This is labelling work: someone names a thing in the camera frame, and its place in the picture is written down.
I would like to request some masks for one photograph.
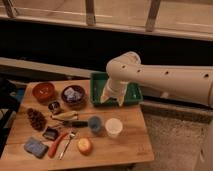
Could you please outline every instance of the green tray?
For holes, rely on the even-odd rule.
[[[118,102],[116,101],[116,99],[113,98],[110,98],[105,103],[100,102],[100,97],[107,79],[108,75],[106,73],[91,73],[90,101],[93,103],[94,106],[118,106]],[[138,104],[142,100],[143,96],[138,84],[129,83],[123,105],[127,106]]]

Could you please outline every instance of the metal rod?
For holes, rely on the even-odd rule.
[[[95,8],[94,0],[85,0],[86,4],[86,23],[89,26],[95,25]]]
[[[18,15],[18,11],[13,6],[12,1],[11,0],[2,0],[2,2],[4,4],[4,6],[5,6],[5,9],[6,9],[8,17],[15,18]]]
[[[153,31],[161,0],[152,0],[146,21],[146,31]]]

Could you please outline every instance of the black wall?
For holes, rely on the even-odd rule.
[[[104,71],[130,50],[143,64],[213,65],[213,42],[0,21],[2,57]]]

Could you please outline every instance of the orange bowl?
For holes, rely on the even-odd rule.
[[[40,103],[44,103],[55,96],[55,87],[50,82],[39,83],[33,88],[32,94]]]
[[[84,101],[85,90],[79,85],[70,85],[62,93],[62,100],[69,106],[79,105]]]

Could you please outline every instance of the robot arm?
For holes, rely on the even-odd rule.
[[[106,71],[109,79],[101,96],[102,103],[112,97],[121,106],[128,83],[134,82],[213,107],[212,67],[142,65],[135,52],[127,52],[110,60]]]

